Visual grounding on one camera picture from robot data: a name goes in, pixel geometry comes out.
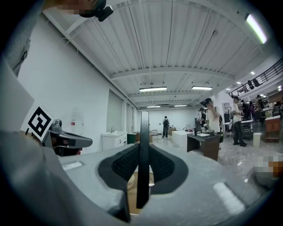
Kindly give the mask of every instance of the white bucket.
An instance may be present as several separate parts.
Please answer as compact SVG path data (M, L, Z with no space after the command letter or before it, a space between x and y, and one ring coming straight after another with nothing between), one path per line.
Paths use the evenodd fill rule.
M256 132L253 134L253 146L254 147L260 147L260 132Z

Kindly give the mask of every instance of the sink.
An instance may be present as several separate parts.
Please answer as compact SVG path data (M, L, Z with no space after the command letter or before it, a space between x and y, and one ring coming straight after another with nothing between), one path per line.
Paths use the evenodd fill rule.
M107 133L101 134L101 136L118 137L118 136L124 135L126 133L127 132L123 132L123 131L114 131L112 133L111 132L107 132Z

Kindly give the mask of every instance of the white shirt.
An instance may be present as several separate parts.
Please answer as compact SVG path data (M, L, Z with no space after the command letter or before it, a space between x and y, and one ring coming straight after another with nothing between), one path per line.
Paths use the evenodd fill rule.
M232 104L231 110L232 110L232 112L233 112L233 111L236 111L236 112L240 113L239 108L238 108L238 105L235 104L235 103ZM234 122L239 122L239 121L241 121L241 116L240 116L240 115L234 115L233 121L234 121Z
M208 127L209 127L210 130L220 132L219 114L218 114L218 117L214 117L212 111L210 109L208 109L206 120L209 121Z

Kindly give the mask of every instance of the white cabinet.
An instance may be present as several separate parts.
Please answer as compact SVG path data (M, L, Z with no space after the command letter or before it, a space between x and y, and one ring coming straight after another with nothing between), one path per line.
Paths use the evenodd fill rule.
M102 134L102 150L109 150L127 144L126 132L114 132Z

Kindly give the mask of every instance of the white sticker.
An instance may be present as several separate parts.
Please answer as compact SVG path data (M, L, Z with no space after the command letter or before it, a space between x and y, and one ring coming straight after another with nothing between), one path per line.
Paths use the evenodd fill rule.
M34 103L23 121L21 130L25 132L29 128L29 132L43 141L54 119L43 106Z

